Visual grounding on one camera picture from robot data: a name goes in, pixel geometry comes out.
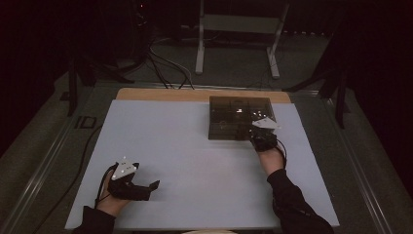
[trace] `person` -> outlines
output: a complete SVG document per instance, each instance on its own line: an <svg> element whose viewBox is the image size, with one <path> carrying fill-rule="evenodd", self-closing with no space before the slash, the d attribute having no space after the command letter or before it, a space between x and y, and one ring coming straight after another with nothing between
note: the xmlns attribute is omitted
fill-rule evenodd
<svg viewBox="0 0 413 234"><path fill-rule="evenodd" d="M269 144L261 137L252 136L251 142L268 176L267 181L273 188L272 206L275 215L280 219L282 232L285 234L334 233L330 224L307 204L300 188L287 177L283 150L278 145ZM108 187L112 174L113 172L106 177L104 188ZM106 189L100 197L95 209L84 207L82 224L74 229L74 234L112 233L116 216L130 201L117 199Z"/></svg>

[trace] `black long-sleeved shirt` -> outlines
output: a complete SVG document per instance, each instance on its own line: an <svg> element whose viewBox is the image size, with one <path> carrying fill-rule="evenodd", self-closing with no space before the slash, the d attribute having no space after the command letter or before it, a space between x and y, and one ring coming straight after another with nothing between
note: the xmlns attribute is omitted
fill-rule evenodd
<svg viewBox="0 0 413 234"><path fill-rule="evenodd" d="M280 219L284 234L330 234L330 224L308 205L299 187L286 176L285 170L270 174L267 181L273 188L273 210ZM85 207L82 224L74 234L110 234L115 217L100 210Z"/></svg>

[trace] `white tabletop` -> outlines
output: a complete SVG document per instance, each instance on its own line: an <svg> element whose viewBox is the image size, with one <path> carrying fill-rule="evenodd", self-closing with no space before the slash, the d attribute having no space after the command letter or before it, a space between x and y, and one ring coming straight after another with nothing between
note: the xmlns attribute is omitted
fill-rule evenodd
<svg viewBox="0 0 413 234"><path fill-rule="evenodd" d="M306 201L339 225L294 104L273 104L276 134L287 149L287 174ZM248 141L208 140L209 104L113 100L67 229L94 205L101 177L124 156L139 163L133 183L160 180L148 202L131 202L116 220L129 230L270 229L280 227L271 187Z"/></svg>

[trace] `person's left hand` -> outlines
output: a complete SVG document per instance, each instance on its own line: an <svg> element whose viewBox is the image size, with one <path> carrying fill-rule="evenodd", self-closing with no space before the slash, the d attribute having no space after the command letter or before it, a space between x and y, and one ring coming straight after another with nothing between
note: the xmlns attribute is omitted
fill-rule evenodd
<svg viewBox="0 0 413 234"><path fill-rule="evenodd" d="M107 191L107 188L109 187L109 179L112 177L113 173L114 171L108 173L106 176L103 192L100 195L100 202L97 204L96 208L116 217L131 200L115 198L109 191Z"/></svg>

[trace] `floor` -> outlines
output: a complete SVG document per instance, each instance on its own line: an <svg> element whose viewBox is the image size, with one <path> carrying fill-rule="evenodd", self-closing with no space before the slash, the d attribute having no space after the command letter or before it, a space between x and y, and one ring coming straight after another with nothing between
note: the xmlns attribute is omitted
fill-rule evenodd
<svg viewBox="0 0 413 234"><path fill-rule="evenodd" d="M275 80L269 74L265 53L268 40L255 35L247 40L232 36L206 43L202 75L194 73L196 39L177 42L160 38L152 48L156 55L186 67L196 89L278 91L309 78L328 43L328 38L318 36L283 35L276 52L281 78ZM159 66L162 74L178 87L184 79L182 73ZM97 134L92 135L93 129L76 128L79 116L95 117L99 126L120 88L163 88L148 61L125 74L135 81L132 85L98 76L94 87L80 89L80 104L71 118L66 117L67 102L59 100L67 91L67 75L58 79L55 94L0 159L1 233L34 233L45 217L37 233L70 233L64 230L64 224L80 178L56 209L51 214L48 212L75 175L82 174L97 140ZM290 97L299 111L341 223L335 232L413 233L413 203L352 91L348 90L346 97L349 110L345 114L346 129L341 130L332 118L334 101L317 97L320 85L318 82ZM47 164L46 170L39 170L42 163Z"/></svg>

